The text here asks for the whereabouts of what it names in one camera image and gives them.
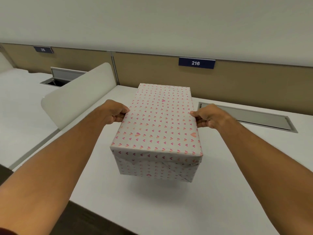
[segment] wrapped box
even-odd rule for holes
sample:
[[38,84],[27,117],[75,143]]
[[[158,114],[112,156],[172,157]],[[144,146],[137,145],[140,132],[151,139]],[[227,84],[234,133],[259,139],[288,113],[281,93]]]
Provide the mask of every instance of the wrapped box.
[[110,146],[125,175],[192,182],[202,151],[189,87],[141,83]]

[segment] person's left arm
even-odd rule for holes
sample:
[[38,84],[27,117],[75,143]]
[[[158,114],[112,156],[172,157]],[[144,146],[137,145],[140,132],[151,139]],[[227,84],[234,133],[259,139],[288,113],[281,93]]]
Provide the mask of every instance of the person's left arm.
[[121,122],[128,111],[107,100],[25,162],[0,186],[0,227],[18,235],[49,234],[103,127]]

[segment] person's left hand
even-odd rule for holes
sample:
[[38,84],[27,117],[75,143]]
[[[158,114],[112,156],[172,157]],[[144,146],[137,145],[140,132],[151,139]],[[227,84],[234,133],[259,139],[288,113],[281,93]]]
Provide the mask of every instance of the person's left hand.
[[127,106],[113,100],[106,100],[100,108],[106,113],[107,124],[122,122],[125,114],[129,111]]

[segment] box top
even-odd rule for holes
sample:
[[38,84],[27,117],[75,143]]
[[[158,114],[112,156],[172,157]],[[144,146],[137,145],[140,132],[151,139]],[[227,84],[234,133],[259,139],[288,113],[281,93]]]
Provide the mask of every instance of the box top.
[[194,109],[189,87],[141,83],[129,109],[111,145],[121,158],[201,161],[197,123],[189,114]]

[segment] white wall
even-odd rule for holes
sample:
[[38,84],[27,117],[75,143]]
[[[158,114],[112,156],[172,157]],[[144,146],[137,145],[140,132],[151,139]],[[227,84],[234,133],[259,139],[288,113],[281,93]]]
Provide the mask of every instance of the white wall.
[[3,54],[0,53],[0,73],[10,70],[12,68],[13,67],[11,66],[11,64],[7,61]]
[[313,0],[1,0],[0,41],[313,66]]

